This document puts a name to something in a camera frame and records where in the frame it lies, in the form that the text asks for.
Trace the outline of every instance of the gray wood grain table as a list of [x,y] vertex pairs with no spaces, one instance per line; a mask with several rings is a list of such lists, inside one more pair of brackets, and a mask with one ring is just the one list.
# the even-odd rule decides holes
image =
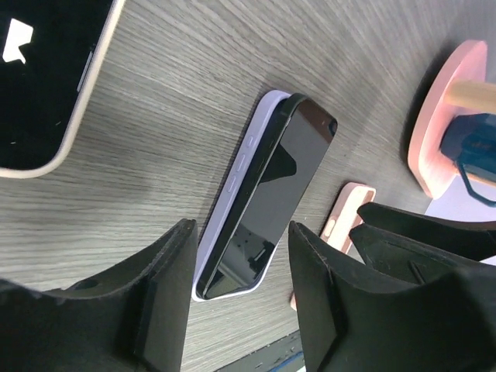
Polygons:
[[[129,0],[74,149],[33,180],[0,180],[0,275],[66,287],[119,262],[178,219],[205,224],[253,107],[272,88],[312,96],[339,121],[294,219],[318,232],[339,188],[423,212],[405,137],[427,71],[486,39],[486,1]],[[283,239],[263,285],[191,304],[183,370],[210,371],[298,327]]]

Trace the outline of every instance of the pink wooden stand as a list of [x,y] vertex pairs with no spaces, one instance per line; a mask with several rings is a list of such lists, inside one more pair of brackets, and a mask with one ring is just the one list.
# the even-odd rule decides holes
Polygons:
[[431,198],[439,198],[458,174],[453,162],[439,150],[451,120],[460,114],[496,113],[496,87],[484,83],[486,61],[484,41],[462,43],[437,75],[418,114],[408,166]]

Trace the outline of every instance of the smartphone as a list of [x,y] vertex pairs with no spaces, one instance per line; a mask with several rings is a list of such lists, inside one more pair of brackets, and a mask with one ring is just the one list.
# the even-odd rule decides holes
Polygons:
[[[243,141],[239,146],[236,158],[232,163],[229,175],[221,190],[219,198],[215,203],[215,207],[212,210],[212,214],[205,227],[200,243],[198,244],[193,288],[195,288],[199,275],[207,263],[208,257],[215,245],[215,241],[219,237],[220,230],[226,221],[229,210],[233,206],[234,199],[238,194],[239,187],[243,182],[248,166],[259,147],[260,140],[264,135],[266,128],[272,126],[269,121],[273,117],[274,111],[277,111],[277,108],[279,108],[289,96],[289,93],[286,93],[285,91],[269,91],[258,103],[245,136],[243,137]],[[193,290],[191,296],[196,301],[202,301],[200,298],[196,297],[196,290]]]
[[38,177],[68,155],[124,2],[3,2],[0,177]]
[[211,300],[254,291],[337,130],[305,95],[273,114],[194,290]]

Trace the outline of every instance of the pink base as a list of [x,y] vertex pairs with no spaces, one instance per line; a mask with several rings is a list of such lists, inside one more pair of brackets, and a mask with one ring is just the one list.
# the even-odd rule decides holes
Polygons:
[[487,44],[468,40],[451,54],[425,98],[408,149],[408,166],[424,192],[437,199],[458,174],[453,162],[439,147],[446,128],[457,115],[469,113],[443,102],[453,80],[485,81]]

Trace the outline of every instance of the tablet screen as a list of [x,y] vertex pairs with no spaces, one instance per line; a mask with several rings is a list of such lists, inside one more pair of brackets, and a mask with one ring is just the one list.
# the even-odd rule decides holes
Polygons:
[[0,167],[31,170],[59,150],[112,0],[0,5]]

